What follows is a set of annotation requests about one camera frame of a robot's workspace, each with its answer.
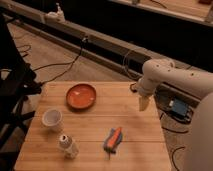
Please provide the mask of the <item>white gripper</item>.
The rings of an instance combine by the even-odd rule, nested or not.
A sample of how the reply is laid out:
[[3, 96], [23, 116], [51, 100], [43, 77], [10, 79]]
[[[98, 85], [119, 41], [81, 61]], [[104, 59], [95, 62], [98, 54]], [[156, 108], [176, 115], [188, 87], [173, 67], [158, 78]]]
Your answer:
[[141, 95], [139, 98], [139, 110], [145, 111], [149, 106], [150, 99], [157, 87], [157, 83], [148, 79], [146, 76], [141, 77], [136, 83], [136, 90]]

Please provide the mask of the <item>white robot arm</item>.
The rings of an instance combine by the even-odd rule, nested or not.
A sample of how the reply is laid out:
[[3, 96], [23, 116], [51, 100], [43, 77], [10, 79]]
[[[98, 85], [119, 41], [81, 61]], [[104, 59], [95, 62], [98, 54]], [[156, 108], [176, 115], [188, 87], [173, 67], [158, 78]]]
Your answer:
[[142, 98], [152, 96], [168, 83], [200, 99], [194, 111], [183, 171], [213, 171], [213, 73], [178, 69], [168, 59], [150, 59], [143, 64], [143, 76], [136, 83]]

